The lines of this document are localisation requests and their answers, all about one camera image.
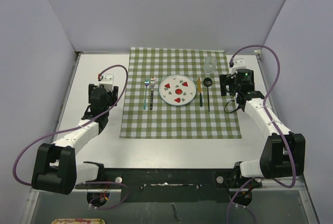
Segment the black spoon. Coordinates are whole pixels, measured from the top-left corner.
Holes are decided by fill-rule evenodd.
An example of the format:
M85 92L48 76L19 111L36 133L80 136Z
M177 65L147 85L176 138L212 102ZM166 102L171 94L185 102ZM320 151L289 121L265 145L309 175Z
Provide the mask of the black spoon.
M210 112L210 94L209 94L209 88L212 86L212 80L209 77L206 77L203 80L203 84L207 88L207 106L208 106L208 111Z

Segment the clear drinking glass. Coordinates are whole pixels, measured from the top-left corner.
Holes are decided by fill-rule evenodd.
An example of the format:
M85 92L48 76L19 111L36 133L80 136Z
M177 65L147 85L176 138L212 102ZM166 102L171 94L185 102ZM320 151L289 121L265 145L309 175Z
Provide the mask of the clear drinking glass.
M204 59L203 71L205 76L212 74L217 66L217 58L214 56L207 56Z

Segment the green handled knife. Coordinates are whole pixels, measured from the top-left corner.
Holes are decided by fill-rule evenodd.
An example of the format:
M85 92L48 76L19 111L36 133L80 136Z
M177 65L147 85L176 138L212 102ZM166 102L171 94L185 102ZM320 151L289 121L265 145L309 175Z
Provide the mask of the green handled knife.
M199 93L199 105L200 105L200 107L202 107L203 101L202 101L202 88L201 88L200 78L197 79L197 87L198 87L198 93Z

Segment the iridescent rainbow fork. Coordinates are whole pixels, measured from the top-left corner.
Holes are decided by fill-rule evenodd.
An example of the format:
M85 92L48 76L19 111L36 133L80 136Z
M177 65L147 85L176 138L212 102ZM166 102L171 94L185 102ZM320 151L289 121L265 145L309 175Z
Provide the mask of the iridescent rainbow fork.
M148 87L150 85L150 78L146 78L145 81L144 81L144 85L145 85L145 93L144 93L144 104L143 104L143 110L146 109L146 99L147 99L147 90L148 90Z

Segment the silver fork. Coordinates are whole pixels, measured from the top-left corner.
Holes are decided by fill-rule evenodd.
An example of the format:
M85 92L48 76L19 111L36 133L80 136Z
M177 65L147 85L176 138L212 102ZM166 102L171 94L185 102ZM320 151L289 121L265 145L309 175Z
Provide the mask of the silver fork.
M150 110L152 110L153 108L153 95L154 95L155 84L156 84L156 77L153 76L150 78L150 105L149 105Z

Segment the white plate with strawberries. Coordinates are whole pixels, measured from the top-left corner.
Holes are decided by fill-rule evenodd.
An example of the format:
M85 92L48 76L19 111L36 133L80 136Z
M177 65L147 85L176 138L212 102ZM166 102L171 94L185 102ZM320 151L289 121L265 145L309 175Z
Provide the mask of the white plate with strawberries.
M165 103L180 107L193 101L197 87L187 76L170 75L160 82L158 92Z

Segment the green white checkered tablecloth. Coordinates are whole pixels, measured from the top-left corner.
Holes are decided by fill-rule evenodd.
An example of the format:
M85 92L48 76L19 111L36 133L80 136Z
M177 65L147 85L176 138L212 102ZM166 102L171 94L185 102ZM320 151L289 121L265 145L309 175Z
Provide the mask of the green white checkered tablecloth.
M202 86L203 106L199 94L185 106L165 103L158 92L159 84L169 75L184 75L197 83L205 78L204 59L217 58L217 67L210 76L210 112L207 106L207 88ZM129 59L129 79L124 95L124 108L120 137L132 139L240 139L235 104L229 96L222 97L219 76L228 73L224 51L162 49L132 47ZM150 105L150 85L147 90L146 109L143 110L145 79L156 77L153 108Z

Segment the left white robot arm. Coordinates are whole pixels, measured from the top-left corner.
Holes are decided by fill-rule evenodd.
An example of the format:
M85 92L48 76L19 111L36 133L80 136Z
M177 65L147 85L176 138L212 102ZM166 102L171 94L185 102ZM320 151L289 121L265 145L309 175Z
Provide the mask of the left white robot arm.
M75 186L88 182L94 188L106 182L103 165L76 161L76 155L108 123L109 111L116 106L118 86L89 84L88 107L74 130L37 150L31 186L36 190L68 195Z

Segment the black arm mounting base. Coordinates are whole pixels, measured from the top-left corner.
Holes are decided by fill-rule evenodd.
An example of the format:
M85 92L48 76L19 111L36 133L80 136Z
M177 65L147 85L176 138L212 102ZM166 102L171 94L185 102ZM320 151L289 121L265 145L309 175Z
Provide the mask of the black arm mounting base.
M187 203L214 201L228 203L238 189L236 203L248 205L252 190L262 187L234 169L138 169L106 168L94 181L76 189L120 189L127 203Z

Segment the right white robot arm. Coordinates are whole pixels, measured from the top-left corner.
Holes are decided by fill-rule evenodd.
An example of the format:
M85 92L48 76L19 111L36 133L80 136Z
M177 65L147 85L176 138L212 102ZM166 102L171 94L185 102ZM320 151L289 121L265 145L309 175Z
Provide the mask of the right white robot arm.
M220 75L220 86L222 96L233 96L236 109L251 117L266 140L259 159L239 163L240 169L232 173L233 184L244 187L250 177L290 177L292 187L304 171L305 137L293 133L266 105L266 97L255 89L252 70L238 69L233 74Z

